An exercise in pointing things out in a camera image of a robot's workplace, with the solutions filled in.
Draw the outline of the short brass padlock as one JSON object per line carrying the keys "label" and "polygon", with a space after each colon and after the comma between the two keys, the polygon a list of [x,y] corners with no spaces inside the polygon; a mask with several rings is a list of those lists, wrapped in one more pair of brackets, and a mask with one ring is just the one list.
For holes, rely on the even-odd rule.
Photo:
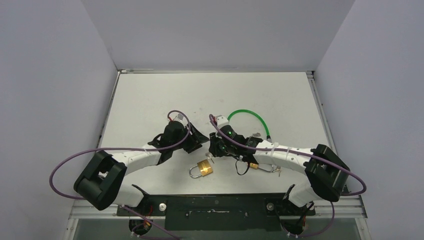
{"label": "short brass padlock", "polygon": [[[194,175],[193,174],[193,170],[194,169],[198,169],[199,174],[198,175]],[[201,178],[201,177],[205,177],[207,175],[210,175],[214,172],[210,162],[208,159],[204,159],[200,162],[198,162],[196,165],[193,165],[189,170],[188,170],[188,175],[193,178],[193,179],[197,179],[197,178]]]}

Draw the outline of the silver key pair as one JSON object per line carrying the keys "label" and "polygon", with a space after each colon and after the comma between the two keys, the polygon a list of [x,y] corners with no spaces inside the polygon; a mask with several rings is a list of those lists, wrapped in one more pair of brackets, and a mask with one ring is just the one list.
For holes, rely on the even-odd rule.
{"label": "silver key pair", "polygon": [[213,164],[215,163],[214,162],[214,159],[213,159],[213,155],[210,152],[207,152],[205,154],[205,156],[206,156],[206,158],[207,158],[208,161],[211,161]]}

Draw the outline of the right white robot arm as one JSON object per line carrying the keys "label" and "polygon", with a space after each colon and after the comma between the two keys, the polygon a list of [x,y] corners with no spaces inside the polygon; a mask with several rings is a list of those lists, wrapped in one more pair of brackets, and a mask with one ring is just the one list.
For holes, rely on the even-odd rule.
{"label": "right white robot arm", "polygon": [[230,125],[209,135],[209,152],[213,157],[232,157],[256,165],[273,165],[305,176],[305,181],[293,184],[285,192],[282,207],[296,214],[309,202],[337,202],[348,178],[348,166],[326,145],[313,148],[280,146],[257,137],[237,134]]}

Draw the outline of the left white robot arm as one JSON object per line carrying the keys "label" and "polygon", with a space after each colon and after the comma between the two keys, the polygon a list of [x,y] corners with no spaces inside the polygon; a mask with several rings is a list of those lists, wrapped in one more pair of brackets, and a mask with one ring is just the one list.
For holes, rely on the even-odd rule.
{"label": "left white robot arm", "polygon": [[123,183],[125,176],[146,167],[157,166],[169,160],[173,152],[188,154],[202,147],[209,138],[192,124],[170,121],[163,133],[155,136],[141,150],[120,153],[96,152],[76,179],[73,189],[97,210],[112,204],[129,206],[136,215],[149,210],[150,196],[136,184]]}

